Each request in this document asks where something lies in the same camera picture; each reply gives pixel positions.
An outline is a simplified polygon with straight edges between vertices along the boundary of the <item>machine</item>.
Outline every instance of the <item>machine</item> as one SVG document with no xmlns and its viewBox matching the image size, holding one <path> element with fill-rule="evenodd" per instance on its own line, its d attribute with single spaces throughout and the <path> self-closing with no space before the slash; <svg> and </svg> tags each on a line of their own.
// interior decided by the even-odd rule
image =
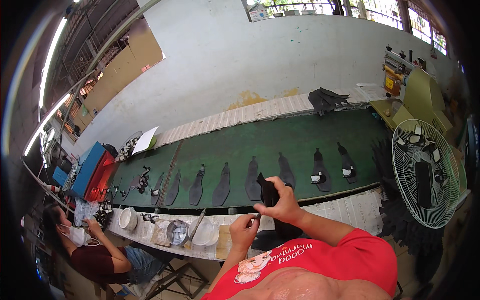
<svg viewBox="0 0 480 300">
<path fill-rule="evenodd" d="M 392 52 L 386 47 L 383 70 L 385 71 L 384 89 L 391 96 L 387 100 L 372 101 L 370 105 L 378 112 L 388 127 L 397 126 L 410 119 L 422 120 L 445 136 L 452 124 L 444 114 L 445 103 L 440 88 L 425 70 L 426 62 L 418 58 L 412 63 L 412 51 L 409 61 L 406 55 Z M 403 102 L 399 97 L 404 89 Z"/>
</svg>

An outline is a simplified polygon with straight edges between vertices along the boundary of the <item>electric fan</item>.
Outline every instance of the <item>electric fan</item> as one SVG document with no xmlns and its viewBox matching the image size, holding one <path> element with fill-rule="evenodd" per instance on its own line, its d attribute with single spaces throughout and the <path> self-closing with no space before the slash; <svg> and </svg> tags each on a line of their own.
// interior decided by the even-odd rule
<svg viewBox="0 0 480 300">
<path fill-rule="evenodd" d="M 445 138 L 424 121 L 406 120 L 395 129 L 392 158 L 397 185 L 412 216 L 429 228 L 445 226 L 460 194 L 458 168 Z"/>
</svg>

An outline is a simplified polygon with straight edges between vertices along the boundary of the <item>face mask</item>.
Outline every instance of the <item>face mask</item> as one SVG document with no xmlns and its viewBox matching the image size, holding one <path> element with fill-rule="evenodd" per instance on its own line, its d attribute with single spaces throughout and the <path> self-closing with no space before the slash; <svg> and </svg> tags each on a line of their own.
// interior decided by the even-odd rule
<svg viewBox="0 0 480 300">
<path fill-rule="evenodd" d="M 63 224 L 59 224 L 64 227 L 67 227 L 70 229 L 70 234 L 65 234 L 62 232 L 64 236 L 66 236 L 69 240 L 71 240 L 75 246 L 77 247 L 82 247 L 82 246 L 98 246 L 100 242 L 96 239 L 93 239 L 88 233 L 85 232 L 83 228 L 75 228 L 73 226 L 68 227 Z M 89 245 L 88 242 L 91 240 L 96 240 L 97 244 L 96 245 Z"/>
</svg>

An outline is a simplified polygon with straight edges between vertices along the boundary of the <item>paintbrush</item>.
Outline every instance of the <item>paintbrush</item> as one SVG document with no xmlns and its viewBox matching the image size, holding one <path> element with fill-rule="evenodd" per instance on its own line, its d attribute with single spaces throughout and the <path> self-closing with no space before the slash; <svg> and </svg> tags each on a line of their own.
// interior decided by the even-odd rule
<svg viewBox="0 0 480 300">
<path fill-rule="evenodd" d="M 195 236 L 195 233 L 197 232 L 197 229 L 198 229 L 198 226 L 200 225 L 200 223 L 202 222 L 202 220 L 204 219 L 204 216 L 205 216 L 205 212 L 207 211 L 206 208 L 203 209 L 202 213 L 200 214 L 200 218 L 198 218 L 198 222 L 197 222 L 197 225 L 195 225 L 195 228 L 193 229 L 192 231 L 192 235 L 189 236 L 188 238 L 188 241 L 185 243 L 184 247 L 187 248 L 188 250 L 192 249 L 192 240 L 193 240 L 193 237 Z"/>
</svg>

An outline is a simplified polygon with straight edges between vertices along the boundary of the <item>fan guard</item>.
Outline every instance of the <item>fan guard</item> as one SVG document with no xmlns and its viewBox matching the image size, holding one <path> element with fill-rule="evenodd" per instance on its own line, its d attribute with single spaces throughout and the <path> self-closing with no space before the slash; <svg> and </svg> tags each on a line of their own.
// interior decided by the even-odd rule
<svg viewBox="0 0 480 300">
<path fill-rule="evenodd" d="M 415 131 L 416 126 L 422 128 L 422 134 L 430 141 L 435 141 L 435 146 L 440 150 L 440 160 L 435 162 L 433 156 L 424 152 L 420 143 L 411 144 L 409 138 Z M 400 149 L 397 141 L 401 138 L 408 145 L 405 152 Z M 450 221 L 457 206 L 460 195 L 460 179 L 455 157 L 445 138 L 430 124 L 421 120 L 403 121 L 393 134 L 392 159 L 396 182 L 403 200 L 412 216 L 422 225 L 438 229 Z M 432 171 L 442 171 L 448 178 L 445 186 L 435 180 L 432 184 L 432 204 L 429 208 L 418 205 L 417 179 L 415 175 L 415 163 L 420 159 L 432 165 Z"/>
</svg>

